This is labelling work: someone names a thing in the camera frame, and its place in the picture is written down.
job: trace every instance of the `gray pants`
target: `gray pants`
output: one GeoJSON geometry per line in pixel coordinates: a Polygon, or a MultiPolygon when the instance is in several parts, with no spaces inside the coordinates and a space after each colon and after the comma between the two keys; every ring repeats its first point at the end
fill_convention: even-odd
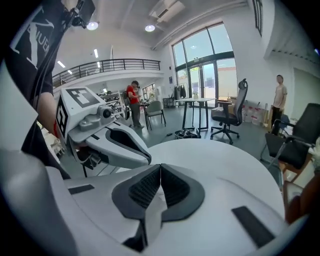
{"type": "Polygon", "coordinates": [[[141,126],[141,124],[139,122],[139,120],[140,120],[140,104],[139,103],[130,104],[130,109],[131,109],[133,126],[134,127],[141,126]]]}

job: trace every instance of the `man in red shirt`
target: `man in red shirt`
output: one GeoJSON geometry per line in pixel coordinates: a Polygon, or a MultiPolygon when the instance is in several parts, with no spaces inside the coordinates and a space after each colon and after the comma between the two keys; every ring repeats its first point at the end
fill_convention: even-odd
{"type": "Polygon", "coordinates": [[[132,81],[131,85],[126,88],[126,93],[130,98],[130,109],[132,115],[133,126],[135,128],[143,128],[144,126],[140,124],[140,95],[137,95],[135,89],[138,87],[139,83],[137,81],[132,81]]]}

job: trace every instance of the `round white table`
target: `round white table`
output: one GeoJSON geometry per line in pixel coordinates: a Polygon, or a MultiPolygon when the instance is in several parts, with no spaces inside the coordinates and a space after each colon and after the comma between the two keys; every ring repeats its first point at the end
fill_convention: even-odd
{"type": "Polygon", "coordinates": [[[229,180],[275,210],[282,218],[285,208],[279,187],[267,168],[247,152],[215,140],[176,139],[149,148],[151,164],[169,164],[194,170],[214,172],[229,180]]]}

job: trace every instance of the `person in black t-shirt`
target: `person in black t-shirt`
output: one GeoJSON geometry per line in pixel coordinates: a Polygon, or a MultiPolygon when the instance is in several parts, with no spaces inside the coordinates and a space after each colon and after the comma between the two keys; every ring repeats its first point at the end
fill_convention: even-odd
{"type": "MultiPolygon", "coordinates": [[[[37,70],[58,33],[62,31],[67,14],[68,10],[59,0],[44,0],[29,17],[29,24],[22,26],[24,31],[20,31],[12,40],[4,57],[13,81],[26,100],[33,104],[34,108],[38,101],[37,120],[57,137],[60,135],[54,129],[57,104],[53,96],[52,81],[52,70],[56,63],[57,54],[53,56],[49,63],[42,90],[37,98],[34,98],[34,83],[37,70]]],[[[49,152],[39,126],[36,123],[34,126],[31,127],[24,141],[22,151],[37,157],[46,166],[59,169],[62,178],[69,179],[70,176],[49,152]]]]}

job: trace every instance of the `black t-shirt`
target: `black t-shirt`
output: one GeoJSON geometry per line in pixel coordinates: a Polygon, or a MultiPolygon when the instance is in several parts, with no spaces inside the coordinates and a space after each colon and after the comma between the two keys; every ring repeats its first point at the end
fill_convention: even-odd
{"type": "MultiPolygon", "coordinates": [[[[18,32],[20,38],[15,38],[7,51],[5,56],[7,69],[29,103],[33,101],[38,68],[57,35],[62,31],[67,13],[68,10],[58,0],[43,1],[41,6],[31,14],[31,22],[28,26],[24,26],[25,30],[18,32]]],[[[56,57],[57,54],[49,63],[41,93],[53,94],[52,70],[56,63],[56,57]]],[[[70,178],[49,152],[39,126],[36,123],[34,126],[30,129],[22,150],[34,155],[46,166],[59,169],[64,179],[70,178]],[[35,134],[31,144],[34,126],[35,134]]]]}

